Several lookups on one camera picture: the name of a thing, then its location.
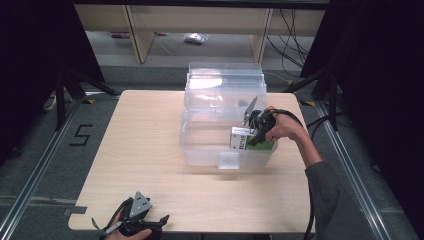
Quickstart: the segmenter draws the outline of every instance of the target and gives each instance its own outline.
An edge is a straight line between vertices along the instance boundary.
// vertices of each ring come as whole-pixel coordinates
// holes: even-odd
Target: transparent plastic bin
[[[184,111],[181,120],[180,147],[190,166],[217,166],[220,169],[264,167],[278,146],[272,150],[238,150],[230,148],[232,127],[243,127],[234,121],[210,121],[206,111]]]
[[[231,149],[232,127],[244,127],[244,112],[267,107],[266,84],[259,64],[191,63],[181,119],[180,147],[190,166],[220,169],[263,167],[272,150]]]
[[[259,64],[191,63],[187,74],[186,110],[208,109],[220,113],[214,120],[243,119],[258,97],[257,109],[266,107],[266,84]]]

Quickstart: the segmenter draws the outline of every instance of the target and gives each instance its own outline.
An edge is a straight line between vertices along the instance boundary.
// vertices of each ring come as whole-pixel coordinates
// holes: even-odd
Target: wooden table
[[[169,214],[166,232],[304,232],[309,193],[296,144],[280,139],[264,168],[219,170],[185,164],[179,148],[182,91],[123,92],[94,159],[70,228],[106,226],[122,201],[141,191],[153,208],[146,219]],[[303,117],[294,95],[269,93],[268,104]]]

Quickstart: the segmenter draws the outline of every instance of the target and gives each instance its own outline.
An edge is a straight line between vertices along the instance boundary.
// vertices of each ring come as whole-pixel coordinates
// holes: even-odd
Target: black cable
[[[276,47],[276,46],[274,45],[274,43],[271,41],[271,39],[269,39],[269,36],[267,36],[266,38],[268,39],[268,41],[269,41],[269,43],[271,44],[272,48],[274,48],[274,50],[275,50],[278,54],[280,54],[280,55],[282,55],[283,57],[287,58],[288,60],[290,60],[291,62],[293,62],[294,64],[296,64],[298,67],[300,67],[300,68],[302,68],[302,67],[303,67],[303,65],[302,65],[301,63],[297,62],[294,58],[290,57],[290,56],[289,56],[289,55],[287,55],[284,51],[281,51],[278,47]]]
[[[270,75],[270,76],[274,76],[274,77],[276,77],[276,78],[278,78],[278,79],[280,79],[280,80],[282,80],[282,81],[285,81],[287,84],[289,84],[288,80],[286,80],[286,79],[284,79],[284,78],[282,78],[282,77],[278,76],[277,74],[268,73],[268,72],[263,72],[263,74],[265,74],[265,75]]]
[[[308,189],[309,189],[309,204],[311,206],[311,209],[309,213],[308,227],[306,228],[305,234],[303,235],[303,240],[309,240],[311,239],[311,237],[313,237],[313,235],[311,236],[311,230],[312,230],[312,225],[314,225],[314,218],[315,218],[314,201],[312,199],[312,191],[309,185],[308,185]]]
[[[314,130],[312,131],[312,135],[311,135],[311,139],[313,140],[314,139],[314,136],[315,136],[315,133],[316,133],[316,131],[317,131],[317,129],[318,129],[318,127],[323,123],[323,122],[325,122],[326,120],[328,120],[329,119],[329,117],[328,116],[326,116],[325,118],[323,118],[323,119],[321,119],[321,121],[318,123],[318,125],[314,128]]]
[[[305,48],[303,48],[300,44],[299,44],[299,42],[297,41],[297,36],[296,36],[296,33],[293,33],[293,31],[292,31],[292,28],[294,28],[295,29],[295,16],[296,16],[296,14],[295,14],[295,10],[294,9],[292,9],[292,27],[290,27],[289,26],[289,24],[288,24],[288,22],[287,22],[287,20],[286,20],[286,18],[284,17],[284,14],[283,14],[283,12],[282,12],[282,10],[280,9],[280,14],[281,14],[281,17],[283,18],[283,20],[284,20],[284,23],[286,24],[286,27],[287,27],[287,30],[289,31],[289,36],[292,36],[293,37],[293,41],[296,43],[296,46],[297,46],[297,51],[300,51],[300,52],[302,52],[302,50],[303,50],[303,52],[304,53],[306,53],[306,54],[308,54],[309,52],[305,49]]]

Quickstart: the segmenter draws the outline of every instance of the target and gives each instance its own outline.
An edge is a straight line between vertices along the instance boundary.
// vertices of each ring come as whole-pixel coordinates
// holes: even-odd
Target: wire
[[[309,185],[308,185],[308,189],[309,189],[309,204],[311,206],[311,210],[309,213],[308,227],[306,228],[305,234],[303,235],[303,240],[309,240],[313,237],[313,235],[311,236],[311,230],[312,230],[312,225],[314,225],[314,218],[315,218],[314,201],[312,199],[312,191]]]
[[[292,24],[291,24],[291,27],[289,26],[289,24],[288,24],[288,22],[287,22],[287,20],[286,20],[286,18],[284,17],[284,14],[283,14],[283,11],[280,9],[280,14],[281,14],[281,17],[283,18],[283,20],[284,20],[284,23],[286,24],[286,27],[287,27],[287,30],[289,31],[289,37],[288,37],[288,39],[287,39],[287,45],[288,45],[288,43],[289,43],[289,40],[290,40],[290,37],[292,37],[293,38],[293,41],[296,43],[296,47],[297,47],[297,49],[294,49],[295,51],[298,51],[299,52],[299,54],[300,53],[302,53],[302,56],[300,56],[300,58],[302,59],[306,59],[306,57],[304,56],[304,55],[307,55],[309,52],[305,49],[305,48],[303,48],[300,44],[299,44],[299,42],[297,41],[297,35],[296,35],[296,25],[295,25],[295,19],[296,19],[296,10],[295,9],[292,9]]]
[[[278,79],[280,79],[280,80],[282,80],[282,81],[286,82],[287,84],[289,84],[289,81],[288,81],[288,80],[286,80],[286,79],[284,79],[284,78],[282,78],[282,77],[278,76],[277,74],[267,73],[267,72],[264,72],[263,74],[270,75],[270,76],[274,76],[274,77],[276,77],[276,78],[278,78]]]

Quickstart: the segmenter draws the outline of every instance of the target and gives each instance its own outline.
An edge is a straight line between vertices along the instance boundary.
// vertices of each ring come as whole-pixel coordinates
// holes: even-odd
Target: person's hand
[[[269,106],[265,110],[275,110],[274,106]],[[266,141],[277,141],[282,137],[288,137],[296,140],[300,134],[306,133],[306,130],[293,118],[286,114],[272,114],[276,120],[275,126],[265,134]]]
[[[118,222],[119,217],[121,216],[121,212],[122,212],[122,209],[116,215],[115,219],[112,222],[112,225]],[[143,239],[146,239],[148,236],[150,236],[150,234],[152,234],[152,230],[145,229],[145,230],[140,231],[139,233],[137,233],[137,234],[135,234],[131,237],[125,237],[124,235],[121,234],[121,232],[119,232],[118,229],[116,229],[111,234],[106,236],[105,240],[143,240]]]

